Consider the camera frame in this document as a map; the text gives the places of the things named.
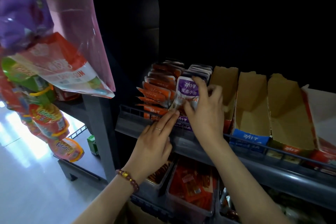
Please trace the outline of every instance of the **beaded bracelet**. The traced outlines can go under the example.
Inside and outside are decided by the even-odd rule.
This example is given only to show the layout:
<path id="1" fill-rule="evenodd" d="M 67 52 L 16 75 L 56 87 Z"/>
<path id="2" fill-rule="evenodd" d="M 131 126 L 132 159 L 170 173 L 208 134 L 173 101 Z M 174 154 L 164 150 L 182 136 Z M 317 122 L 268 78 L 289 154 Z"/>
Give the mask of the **beaded bracelet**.
<path id="1" fill-rule="evenodd" d="M 126 171 L 122 171 L 121 169 L 117 169 L 115 171 L 115 173 L 117 175 L 121 175 L 122 177 L 124 177 L 126 180 L 130 181 L 131 182 L 131 185 L 133 186 L 134 188 L 134 193 L 137 192 L 139 190 L 139 185 L 137 184 L 137 182 L 132 179 L 131 175 L 129 172 L 126 172 Z"/>

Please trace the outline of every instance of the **pink plastic bag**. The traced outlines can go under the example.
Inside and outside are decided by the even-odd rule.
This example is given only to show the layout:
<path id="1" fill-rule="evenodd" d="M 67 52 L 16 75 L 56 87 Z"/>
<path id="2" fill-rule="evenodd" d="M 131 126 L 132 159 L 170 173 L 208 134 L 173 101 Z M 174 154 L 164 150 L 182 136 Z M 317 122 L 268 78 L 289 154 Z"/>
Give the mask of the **pink plastic bag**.
<path id="1" fill-rule="evenodd" d="M 47 0 L 59 32 L 78 49 L 111 91 L 115 85 L 99 31 L 93 0 Z"/>

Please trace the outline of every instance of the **right hand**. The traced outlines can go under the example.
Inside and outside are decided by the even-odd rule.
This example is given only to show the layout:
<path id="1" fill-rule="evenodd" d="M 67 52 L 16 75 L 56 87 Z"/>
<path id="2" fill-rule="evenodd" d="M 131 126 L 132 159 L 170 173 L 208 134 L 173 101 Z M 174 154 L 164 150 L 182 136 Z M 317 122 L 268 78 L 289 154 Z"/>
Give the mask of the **right hand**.
<path id="1" fill-rule="evenodd" d="M 190 103 L 184 103 L 191 128 L 202 147 L 209 145 L 214 140 L 223 138 L 224 106 L 222 87 L 209 85 L 199 77 L 192 78 L 198 86 L 199 100 L 194 110 Z"/>

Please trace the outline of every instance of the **white tile floor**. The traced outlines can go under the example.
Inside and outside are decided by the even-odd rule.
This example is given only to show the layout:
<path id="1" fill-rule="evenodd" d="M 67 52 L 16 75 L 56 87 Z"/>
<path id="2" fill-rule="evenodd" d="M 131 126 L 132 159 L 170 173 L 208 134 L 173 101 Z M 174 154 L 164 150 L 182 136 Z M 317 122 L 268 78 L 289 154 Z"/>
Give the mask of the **white tile floor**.
<path id="1" fill-rule="evenodd" d="M 70 133 L 83 123 L 65 114 Z M 100 193 L 65 178 L 47 144 L 0 102 L 0 223 L 68 224 Z"/>

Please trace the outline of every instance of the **left hand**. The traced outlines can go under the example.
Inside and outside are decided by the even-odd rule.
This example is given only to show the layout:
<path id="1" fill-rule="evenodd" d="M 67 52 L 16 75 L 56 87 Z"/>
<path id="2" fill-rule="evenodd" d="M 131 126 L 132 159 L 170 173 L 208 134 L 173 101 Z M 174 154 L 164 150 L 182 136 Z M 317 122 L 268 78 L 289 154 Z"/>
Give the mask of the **left hand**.
<path id="1" fill-rule="evenodd" d="M 179 111 L 167 112 L 158 122 L 145 127 L 131 157 L 122 170 L 131 174 L 138 184 L 155 173 L 167 161 L 172 145 L 169 134 L 179 118 Z"/>

